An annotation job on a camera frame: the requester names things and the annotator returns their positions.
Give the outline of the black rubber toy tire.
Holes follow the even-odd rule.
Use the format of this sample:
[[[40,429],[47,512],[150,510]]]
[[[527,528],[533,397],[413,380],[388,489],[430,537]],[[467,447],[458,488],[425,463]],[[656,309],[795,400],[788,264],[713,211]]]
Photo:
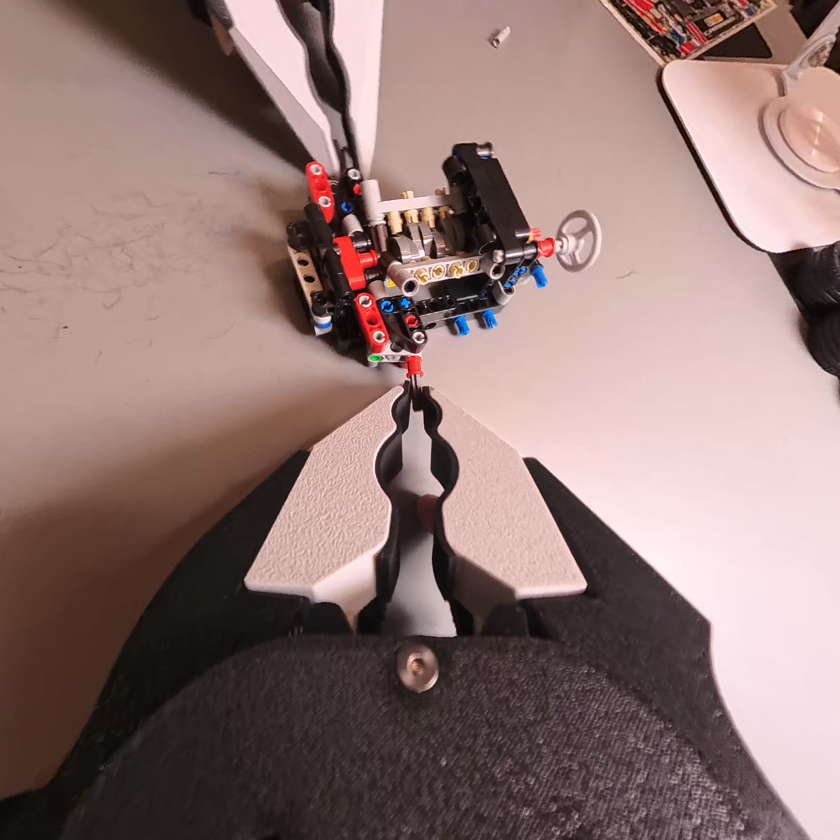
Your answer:
[[[839,379],[839,309],[814,316],[805,328],[805,346],[814,362]]]
[[[814,320],[839,307],[839,242],[770,257],[801,314]]]

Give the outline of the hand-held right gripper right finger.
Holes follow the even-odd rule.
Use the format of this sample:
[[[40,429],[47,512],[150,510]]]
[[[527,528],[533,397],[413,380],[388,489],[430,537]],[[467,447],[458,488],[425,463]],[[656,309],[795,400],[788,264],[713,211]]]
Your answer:
[[[579,595],[586,581],[525,459],[444,393],[420,396],[430,466],[442,487],[433,568],[457,634],[500,606]]]

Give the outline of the shiny sticker sheet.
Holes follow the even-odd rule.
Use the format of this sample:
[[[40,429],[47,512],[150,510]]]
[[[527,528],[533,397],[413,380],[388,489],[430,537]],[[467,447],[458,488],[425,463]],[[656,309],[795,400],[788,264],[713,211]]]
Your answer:
[[[775,1],[602,1],[628,34],[663,67],[719,49],[774,11]]]

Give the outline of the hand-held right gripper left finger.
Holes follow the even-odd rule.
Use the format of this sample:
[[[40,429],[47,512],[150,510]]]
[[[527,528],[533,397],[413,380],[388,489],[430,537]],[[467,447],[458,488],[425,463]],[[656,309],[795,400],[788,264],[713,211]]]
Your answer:
[[[329,602],[352,627],[379,627],[400,570],[387,489],[410,412],[410,385],[394,387],[309,449],[245,575],[249,591]]]

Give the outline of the partly built lego car model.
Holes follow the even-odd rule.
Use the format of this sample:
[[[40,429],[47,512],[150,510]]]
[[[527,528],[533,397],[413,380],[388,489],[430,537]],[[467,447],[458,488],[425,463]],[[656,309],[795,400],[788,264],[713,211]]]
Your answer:
[[[528,223],[491,143],[455,144],[445,188],[390,201],[346,162],[336,175],[307,164],[308,200],[287,246],[314,336],[370,367],[416,380],[434,329],[494,329],[520,287],[546,287],[546,261],[577,273],[600,256],[593,213],[571,213],[555,236]]]

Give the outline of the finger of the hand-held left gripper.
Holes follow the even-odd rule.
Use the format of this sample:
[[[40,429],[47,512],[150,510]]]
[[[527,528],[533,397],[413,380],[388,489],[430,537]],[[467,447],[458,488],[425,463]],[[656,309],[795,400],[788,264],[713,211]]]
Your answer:
[[[333,39],[334,3],[206,1],[226,54],[238,53],[310,161],[351,168],[350,86]]]
[[[383,1],[332,3],[332,42],[348,89],[346,111],[365,176],[371,172],[375,150],[384,11]]]

